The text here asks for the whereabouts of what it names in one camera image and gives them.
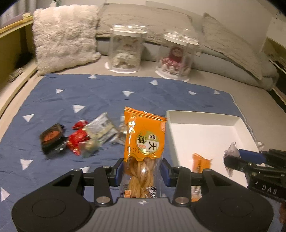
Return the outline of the grey flat pillow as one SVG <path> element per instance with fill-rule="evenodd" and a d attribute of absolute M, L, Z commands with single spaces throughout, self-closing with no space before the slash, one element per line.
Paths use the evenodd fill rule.
<path fill-rule="evenodd" d="M 262 80 L 262 64 L 258 53 L 240 36 L 226 28 L 208 13 L 202 18 L 204 45 L 243 67 L 256 79 Z"/>
<path fill-rule="evenodd" d="M 148 33 L 145 35 L 142 59 L 155 61 L 161 45 L 163 34 L 168 31 L 182 33 L 199 39 L 199 34 L 192 25 L 190 16 L 168 9 L 154 8 L 135 4 L 105 4 L 99 11 L 97 24 L 97 51 L 107 55 L 110 42 L 110 28 L 113 25 L 145 26 Z"/>

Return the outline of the black orange snack packet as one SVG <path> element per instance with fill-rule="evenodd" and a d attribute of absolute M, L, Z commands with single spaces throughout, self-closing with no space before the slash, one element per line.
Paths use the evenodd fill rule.
<path fill-rule="evenodd" d="M 68 137 L 64 135 L 65 126 L 57 123 L 45 130 L 39 136 L 41 149 L 47 159 L 53 158 L 64 151 Z"/>

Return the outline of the clear jar red doll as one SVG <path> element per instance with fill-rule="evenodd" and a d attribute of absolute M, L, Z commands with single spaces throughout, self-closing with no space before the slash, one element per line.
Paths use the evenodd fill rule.
<path fill-rule="evenodd" d="M 199 41 L 190 30 L 164 33 L 157 56 L 156 74 L 165 79 L 189 81 L 189 73 Z"/>

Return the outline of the red snack packet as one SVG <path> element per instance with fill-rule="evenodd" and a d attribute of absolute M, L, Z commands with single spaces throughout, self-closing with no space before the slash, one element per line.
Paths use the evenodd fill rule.
<path fill-rule="evenodd" d="M 77 156 L 80 155 L 80 148 L 79 144 L 81 142 L 85 142 L 87 140 L 90 140 L 90 136 L 88 133 L 80 128 L 79 130 L 73 132 L 69 137 L 67 141 L 67 147 Z"/>

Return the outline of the fluffy white pillow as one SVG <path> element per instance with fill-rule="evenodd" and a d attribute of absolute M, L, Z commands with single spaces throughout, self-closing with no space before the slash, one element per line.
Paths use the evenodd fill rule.
<path fill-rule="evenodd" d="M 62 5 L 33 13 L 33 42 L 40 75 L 97 61 L 96 5 Z"/>

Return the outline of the orange twisted dough snack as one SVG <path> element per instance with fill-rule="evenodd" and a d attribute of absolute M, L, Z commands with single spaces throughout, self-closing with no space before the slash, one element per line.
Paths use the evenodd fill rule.
<path fill-rule="evenodd" d="M 159 164 L 165 147 L 165 117 L 126 107 L 127 134 L 124 151 L 124 198 L 158 198 L 161 194 Z"/>

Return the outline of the clear brown cake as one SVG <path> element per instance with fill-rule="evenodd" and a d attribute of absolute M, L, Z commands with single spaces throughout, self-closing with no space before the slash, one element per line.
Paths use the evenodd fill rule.
<path fill-rule="evenodd" d="M 223 162 L 225 161 L 226 157 L 240 158 L 240 152 L 236 146 L 236 142 L 232 142 L 230 147 L 228 148 L 228 150 L 225 150 L 225 154 L 223 155 Z M 229 177 L 232 177 L 234 169 L 227 167 L 226 164 L 225 164 L 225 169 L 226 169 Z"/>

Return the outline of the silver green snack packet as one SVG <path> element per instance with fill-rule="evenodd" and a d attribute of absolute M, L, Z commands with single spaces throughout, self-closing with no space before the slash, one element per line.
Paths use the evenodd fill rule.
<path fill-rule="evenodd" d="M 94 154 L 102 145 L 117 135 L 118 130 L 109 119 L 107 113 L 102 113 L 96 119 L 83 127 L 83 131 L 89 136 L 89 140 L 79 143 L 80 153 L 87 158 Z"/>

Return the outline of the grey flat pillow left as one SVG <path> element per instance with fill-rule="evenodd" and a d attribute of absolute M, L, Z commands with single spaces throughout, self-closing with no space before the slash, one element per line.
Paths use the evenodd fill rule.
<path fill-rule="evenodd" d="M 145 35 L 142 59 L 155 61 L 161 45 L 163 34 L 168 31 L 182 33 L 199 39 L 199 34 L 192 25 L 190 16 L 168 9 L 154 8 L 135 4 L 105 4 L 99 11 L 97 24 L 97 51 L 107 55 L 110 42 L 110 28 L 113 25 L 145 26 L 148 33 Z"/>

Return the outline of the small red candy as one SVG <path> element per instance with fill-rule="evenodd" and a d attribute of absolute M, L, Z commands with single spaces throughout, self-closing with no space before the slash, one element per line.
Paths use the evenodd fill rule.
<path fill-rule="evenodd" d="M 81 119 L 77 123 L 75 123 L 75 125 L 73 125 L 72 129 L 79 130 L 79 129 L 82 129 L 87 124 L 88 124 L 88 121 Z"/>

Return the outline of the right wooden shelf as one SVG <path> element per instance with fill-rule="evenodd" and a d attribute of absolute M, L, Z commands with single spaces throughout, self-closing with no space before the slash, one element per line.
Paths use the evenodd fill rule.
<path fill-rule="evenodd" d="M 280 107 L 285 109 L 285 17 L 274 16 L 271 19 L 262 51 L 279 74 L 269 93 Z"/>

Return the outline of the grey folded duvet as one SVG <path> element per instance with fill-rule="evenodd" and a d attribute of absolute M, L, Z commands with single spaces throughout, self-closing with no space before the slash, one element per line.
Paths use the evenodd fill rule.
<path fill-rule="evenodd" d="M 109 51 L 109 37 L 97 38 L 97 51 L 103 55 L 107 55 Z M 150 42 L 144 43 L 144 49 L 142 52 L 142 60 L 157 61 L 157 53 L 160 45 Z M 252 74 L 247 72 L 241 67 L 235 65 L 234 62 L 228 61 L 227 58 L 223 58 L 223 55 L 213 56 L 215 52 L 211 52 L 206 48 L 201 56 L 194 56 L 192 68 L 196 70 L 202 70 L 205 72 L 211 72 L 218 74 L 244 84 L 260 87 L 265 90 L 271 90 L 278 81 L 279 74 L 276 67 L 271 63 L 267 57 L 263 59 L 262 67 L 262 80 L 256 79 Z"/>

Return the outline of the clear jar white doll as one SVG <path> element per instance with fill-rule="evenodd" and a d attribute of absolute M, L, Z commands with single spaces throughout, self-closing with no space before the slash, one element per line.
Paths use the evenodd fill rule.
<path fill-rule="evenodd" d="M 145 26 L 113 25 L 110 28 L 108 61 L 105 68 L 118 74 L 133 74 L 140 69 Z"/>

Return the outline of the white cardboard tray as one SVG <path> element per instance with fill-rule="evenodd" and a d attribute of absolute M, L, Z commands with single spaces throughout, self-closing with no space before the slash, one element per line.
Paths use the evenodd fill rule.
<path fill-rule="evenodd" d="M 232 142 L 238 149 L 257 152 L 244 121 L 237 116 L 191 111 L 167 111 L 164 157 L 172 166 L 193 167 L 193 154 L 211 160 L 211 169 L 228 176 L 223 163 Z"/>

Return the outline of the wooden bedside shelf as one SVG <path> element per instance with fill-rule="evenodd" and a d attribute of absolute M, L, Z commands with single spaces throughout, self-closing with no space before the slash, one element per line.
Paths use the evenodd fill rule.
<path fill-rule="evenodd" d="M 1 115 L 37 70 L 32 25 L 27 12 L 1 28 Z"/>

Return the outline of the grey flat pillow right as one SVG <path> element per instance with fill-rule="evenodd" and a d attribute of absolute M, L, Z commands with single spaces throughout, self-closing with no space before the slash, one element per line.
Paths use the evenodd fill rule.
<path fill-rule="evenodd" d="M 226 28 L 208 13 L 202 18 L 204 45 L 243 67 L 256 79 L 262 80 L 262 64 L 258 53 L 240 36 Z"/>

